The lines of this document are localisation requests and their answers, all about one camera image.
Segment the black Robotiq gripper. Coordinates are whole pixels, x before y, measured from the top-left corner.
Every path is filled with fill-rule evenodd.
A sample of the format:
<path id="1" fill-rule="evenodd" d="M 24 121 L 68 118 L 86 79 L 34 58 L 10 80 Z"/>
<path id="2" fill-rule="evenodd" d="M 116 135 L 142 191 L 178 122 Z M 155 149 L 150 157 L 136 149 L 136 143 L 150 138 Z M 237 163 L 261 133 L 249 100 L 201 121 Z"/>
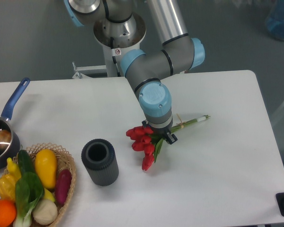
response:
<path id="1" fill-rule="evenodd" d="M 168 144 L 173 144 L 178 140 L 175 134 L 171 133 L 172 124 L 172 119 L 163 123 L 153 123 L 147 120 L 142 121 L 142 127 L 146 134 L 163 134 L 163 138 Z"/>

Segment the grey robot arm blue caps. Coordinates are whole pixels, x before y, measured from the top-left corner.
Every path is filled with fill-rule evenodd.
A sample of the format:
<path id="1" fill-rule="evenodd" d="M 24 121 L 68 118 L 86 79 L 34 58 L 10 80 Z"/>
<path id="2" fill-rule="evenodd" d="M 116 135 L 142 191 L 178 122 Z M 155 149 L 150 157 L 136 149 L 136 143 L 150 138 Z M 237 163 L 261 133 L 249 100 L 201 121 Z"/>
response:
<path id="1" fill-rule="evenodd" d="M 146 117 L 143 126 L 173 144 L 177 138 L 171 129 L 171 94 L 161 81 L 202 64 L 205 51 L 199 39 L 189 36 L 175 0 L 147 3 L 162 44 L 154 55 L 140 49 L 146 27 L 131 0 L 64 2 L 76 26 L 93 24 L 94 36 L 107 55 L 107 74 L 127 79 Z"/>

